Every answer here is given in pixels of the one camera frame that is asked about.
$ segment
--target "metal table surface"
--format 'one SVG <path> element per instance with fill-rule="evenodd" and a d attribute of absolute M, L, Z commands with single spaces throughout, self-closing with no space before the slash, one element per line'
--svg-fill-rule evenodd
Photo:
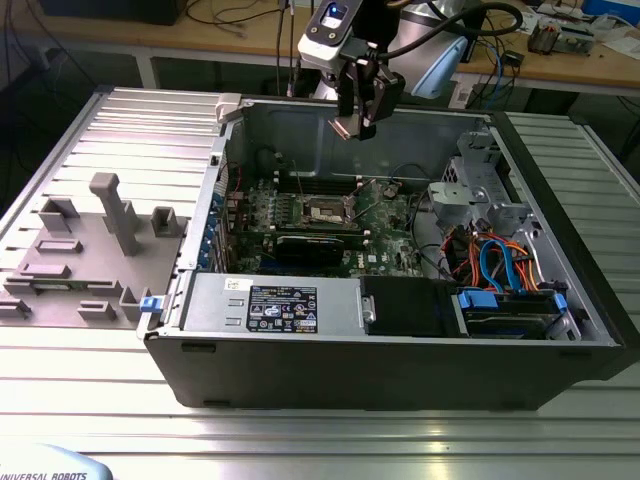
<path fill-rule="evenodd" d="M 47 195 L 98 211 L 87 185 L 99 168 L 121 176 L 136 211 L 161 200 L 188 216 L 218 130 L 216 101 L 149 90 L 94 95 L 0 222 L 0 275 L 33 240 L 41 224 L 32 212 Z M 133 331 L 5 327 L 1 441 L 60 445 L 127 480 L 637 478 L 640 366 L 578 384 L 538 412 L 203 410 L 176 402 Z"/>

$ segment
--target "white sticker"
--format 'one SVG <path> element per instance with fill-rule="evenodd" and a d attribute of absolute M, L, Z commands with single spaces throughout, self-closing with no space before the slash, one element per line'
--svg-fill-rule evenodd
<path fill-rule="evenodd" d="M 250 278 L 227 278 L 224 282 L 225 290 L 235 290 L 236 292 L 248 292 L 253 285 Z"/>

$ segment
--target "blue cable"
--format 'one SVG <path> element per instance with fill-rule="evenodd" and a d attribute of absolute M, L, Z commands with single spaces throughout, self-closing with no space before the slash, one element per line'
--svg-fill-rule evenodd
<path fill-rule="evenodd" d="M 502 80 L 502 60 L 500 60 L 500 55 L 498 55 L 498 51 L 495 49 L 493 45 L 485 42 L 482 42 L 482 45 L 484 45 L 485 47 L 487 47 L 489 50 L 493 52 L 493 54 L 496 57 L 496 68 L 498 69 L 498 81 L 496 82 L 496 88 L 493 89 L 491 98 L 489 98 L 489 101 L 484 106 L 484 108 L 489 108 L 493 103 L 493 101 L 496 99 L 496 95 L 498 91 L 502 88 L 502 85 L 500 85 L 500 80 Z"/>
<path fill-rule="evenodd" d="M 520 279 L 513 271 L 511 252 L 504 242 L 501 242 L 500 240 L 489 240 L 482 246 L 482 250 L 480 250 L 480 271 L 482 272 L 482 276 L 495 287 L 498 293 L 503 293 L 502 286 L 491 278 L 489 270 L 487 269 L 487 254 L 489 253 L 489 248 L 491 248 L 493 244 L 498 245 L 502 249 L 502 254 L 504 255 L 504 269 L 507 272 L 507 279 L 509 280 L 511 289 L 514 292 L 523 293 L 525 290 L 522 288 L 522 285 L 520 285 Z"/>

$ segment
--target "metal bracket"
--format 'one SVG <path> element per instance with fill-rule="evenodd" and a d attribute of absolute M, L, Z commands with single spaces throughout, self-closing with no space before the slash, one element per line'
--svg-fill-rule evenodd
<path fill-rule="evenodd" d="M 223 93 L 216 105 L 216 121 L 227 123 L 242 114 L 242 95 L 239 93 Z"/>
<path fill-rule="evenodd" d="M 372 295 L 362 297 L 362 321 L 368 325 L 376 321 L 376 305 Z"/>

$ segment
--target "black plastic cover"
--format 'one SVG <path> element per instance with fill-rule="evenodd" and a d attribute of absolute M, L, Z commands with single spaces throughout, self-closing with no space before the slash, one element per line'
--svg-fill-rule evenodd
<path fill-rule="evenodd" d="M 447 282 L 428 278 L 365 276 L 363 296 L 373 297 L 375 321 L 368 335 L 457 337 L 460 335 Z"/>

